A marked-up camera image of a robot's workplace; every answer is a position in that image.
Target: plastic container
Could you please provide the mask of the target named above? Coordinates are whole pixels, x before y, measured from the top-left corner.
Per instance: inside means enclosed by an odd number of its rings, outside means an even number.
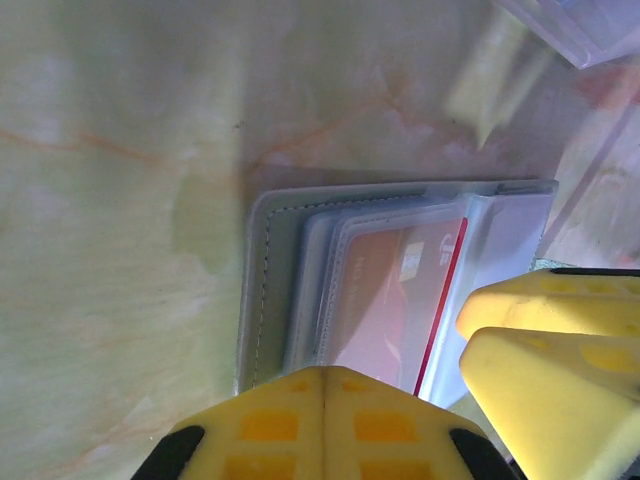
[[[578,68],[640,51],[632,0],[497,0]]]

